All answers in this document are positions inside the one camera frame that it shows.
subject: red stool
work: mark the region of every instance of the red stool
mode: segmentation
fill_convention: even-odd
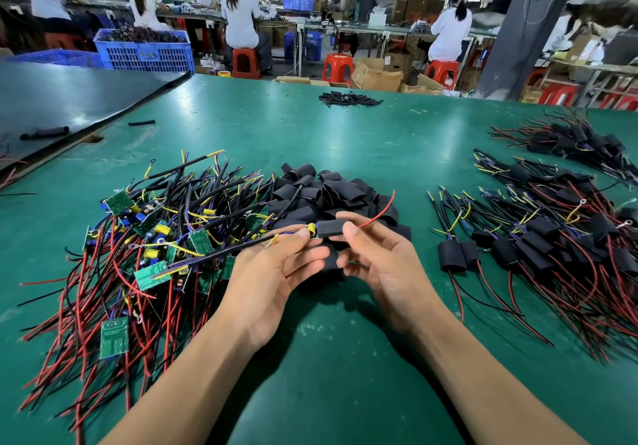
[[[543,89],[539,104],[571,106],[578,94],[579,86],[553,83]]]
[[[330,76],[328,76],[328,68],[330,67]],[[350,68],[350,76],[346,79],[346,67]],[[346,54],[328,54],[325,56],[323,64],[323,77],[325,82],[349,82],[352,73],[355,71],[352,57]]]
[[[618,110],[636,110],[638,109],[638,95],[620,95],[609,94],[600,104],[601,109],[615,109]]]
[[[262,78],[257,52],[254,49],[233,49],[233,77],[255,80]]]
[[[452,83],[447,85],[446,81],[450,72],[452,72]],[[456,78],[459,76],[459,63],[456,61],[432,61],[430,65],[427,66],[426,76],[445,86],[446,89],[452,90],[456,83]]]
[[[79,35],[69,35],[68,33],[45,33],[45,41],[49,49],[82,50],[89,51],[84,40]]]
[[[527,79],[525,83],[526,86],[540,86],[540,81],[543,80],[545,73],[547,72],[547,67],[538,67],[531,71],[530,77]]]

